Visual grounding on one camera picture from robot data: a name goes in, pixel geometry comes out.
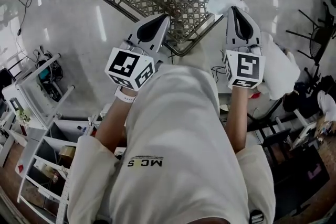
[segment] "white marker cube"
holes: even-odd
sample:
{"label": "white marker cube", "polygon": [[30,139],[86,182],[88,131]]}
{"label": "white marker cube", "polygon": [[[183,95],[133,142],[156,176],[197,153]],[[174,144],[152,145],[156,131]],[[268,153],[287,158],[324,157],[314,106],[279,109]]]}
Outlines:
{"label": "white marker cube", "polygon": [[154,60],[129,50],[113,48],[105,73],[117,85],[139,91],[155,73]]}
{"label": "white marker cube", "polygon": [[229,88],[232,89],[232,86],[250,89],[257,87],[264,76],[265,60],[265,56],[227,50],[224,66]]}

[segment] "grey floor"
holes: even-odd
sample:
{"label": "grey floor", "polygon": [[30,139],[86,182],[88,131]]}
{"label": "grey floor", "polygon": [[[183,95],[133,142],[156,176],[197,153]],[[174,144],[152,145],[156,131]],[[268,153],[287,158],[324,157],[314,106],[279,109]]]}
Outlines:
{"label": "grey floor", "polygon": [[[306,66],[313,68],[311,60],[296,52],[300,48],[309,53],[309,41],[285,30],[309,33],[311,23],[297,10],[303,10],[315,20],[323,18],[323,0],[245,1],[261,30],[271,33],[276,43],[292,50],[302,70]],[[114,100],[115,86],[103,71],[112,47],[119,46],[128,36],[132,21],[102,0],[32,0],[18,47],[16,33],[23,15],[24,6],[18,1],[0,0],[0,64],[21,49],[32,57],[31,52],[43,45],[51,53],[61,53],[59,62],[65,73],[61,86],[76,87],[63,106],[63,114],[87,116]],[[211,63],[218,62],[218,52],[225,42],[225,27],[219,24],[202,40]],[[323,74],[336,75],[334,43],[322,59]],[[268,105],[267,98],[253,103],[260,108]]]}

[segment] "white cloth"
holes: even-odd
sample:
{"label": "white cloth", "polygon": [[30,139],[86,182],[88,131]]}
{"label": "white cloth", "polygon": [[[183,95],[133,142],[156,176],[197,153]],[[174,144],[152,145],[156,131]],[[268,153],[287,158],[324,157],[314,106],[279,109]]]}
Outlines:
{"label": "white cloth", "polygon": [[249,12],[249,8],[245,2],[241,0],[209,0],[206,10],[213,14],[226,15],[228,9],[232,6],[241,8],[247,13]]}
{"label": "white cloth", "polygon": [[300,76],[300,69],[294,55],[289,52],[286,56],[273,42],[269,33],[261,32],[261,40],[261,53],[266,57],[265,83],[258,85],[258,90],[262,94],[268,94],[270,99],[278,100],[293,91]]}
{"label": "white cloth", "polygon": [[324,91],[319,91],[317,94],[317,102],[325,116],[324,121],[336,121],[336,103],[333,97]]}
{"label": "white cloth", "polygon": [[275,196],[264,151],[257,145],[235,155],[218,115],[209,73],[162,65],[130,110],[128,147],[113,177],[116,158],[94,138],[79,139],[70,223],[94,221],[108,182],[102,206],[113,223],[185,224],[206,217],[248,223],[253,209],[272,223]]}

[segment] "white wristband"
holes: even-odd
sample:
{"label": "white wristband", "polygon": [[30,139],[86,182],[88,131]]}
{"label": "white wristband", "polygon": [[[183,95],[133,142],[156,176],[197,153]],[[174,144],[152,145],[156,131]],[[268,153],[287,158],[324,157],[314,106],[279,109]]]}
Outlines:
{"label": "white wristband", "polygon": [[125,103],[133,103],[136,99],[136,96],[128,96],[121,91],[121,86],[117,87],[117,90],[114,93],[115,97],[118,97],[121,101]]}

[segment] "black and white pattern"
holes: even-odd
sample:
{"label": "black and white pattern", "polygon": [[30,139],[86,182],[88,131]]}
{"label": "black and white pattern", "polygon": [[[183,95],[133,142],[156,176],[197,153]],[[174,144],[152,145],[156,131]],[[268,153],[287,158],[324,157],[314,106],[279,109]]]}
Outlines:
{"label": "black and white pattern", "polygon": [[245,87],[245,88],[252,88],[255,84],[257,84],[257,82],[254,81],[246,81],[246,80],[242,80],[242,79],[236,79],[232,85],[235,86],[240,86],[240,87]]}
{"label": "black and white pattern", "polygon": [[137,86],[140,88],[147,79],[153,74],[152,63],[150,63],[136,78],[135,82]]}
{"label": "black and white pattern", "polygon": [[117,78],[115,76],[109,75],[111,77],[111,79],[118,85],[129,88],[129,89],[134,89],[132,84],[128,81],[128,80],[124,80],[121,78]]}
{"label": "black and white pattern", "polygon": [[259,57],[239,54],[237,76],[250,79],[259,79]]}
{"label": "black and white pattern", "polygon": [[224,60],[224,66],[226,70],[227,80],[230,81],[230,79],[232,78],[232,72],[231,72],[231,67],[229,64],[229,59],[227,58],[227,56],[225,57],[225,60]]}
{"label": "black and white pattern", "polygon": [[137,65],[138,59],[138,55],[120,51],[110,66],[109,71],[129,78]]}

